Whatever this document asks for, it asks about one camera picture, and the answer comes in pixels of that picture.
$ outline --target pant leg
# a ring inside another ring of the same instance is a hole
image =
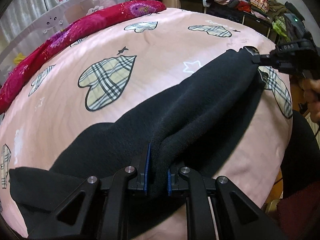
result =
[[[292,134],[281,164],[283,197],[320,180],[320,150],[307,120],[293,111]]]

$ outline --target yellow cloth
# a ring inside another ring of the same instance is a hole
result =
[[[26,56],[23,56],[23,54],[20,52],[17,57],[15,57],[15,59],[13,60],[13,63],[15,63],[16,65],[18,65],[22,60],[24,60],[26,58]]]

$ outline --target star print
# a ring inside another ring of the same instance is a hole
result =
[[[183,70],[183,72],[184,73],[194,73],[194,72],[196,72],[199,68],[201,68],[202,67],[202,65],[201,65],[201,63],[200,63],[200,61],[199,60],[197,60],[197,61],[195,61],[195,62],[184,62],[183,63],[184,65],[185,65],[185,68],[184,68],[184,70]]]
[[[118,50],[117,55],[119,55],[120,53],[123,53],[125,50],[128,50],[128,49],[124,46],[121,50]]]

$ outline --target white star outline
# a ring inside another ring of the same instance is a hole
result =
[[[190,64],[190,65],[193,65],[193,64],[195,64],[195,63],[197,63],[198,64],[198,66],[199,66],[199,68],[202,68],[203,66],[201,65],[201,62],[199,61],[199,60],[197,60],[197,61],[195,61],[195,62],[183,62],[183,64],[185,65],[185,68],[184,68],[184,70],[183,70],[183,72],[184,73],[194,73],[195,71],[193,71],[193,70],[191,70],[190,69],[190,67],[188,66],[188,64]]]

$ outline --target red blanket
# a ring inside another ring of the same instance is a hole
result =
[[[71,23],[38,47],[9,74],[0,90],[0,114],[9,108],[23,86],[45,62],[73,42],[117,23],[165,9],[159,1],[134,0],[99,10]]]

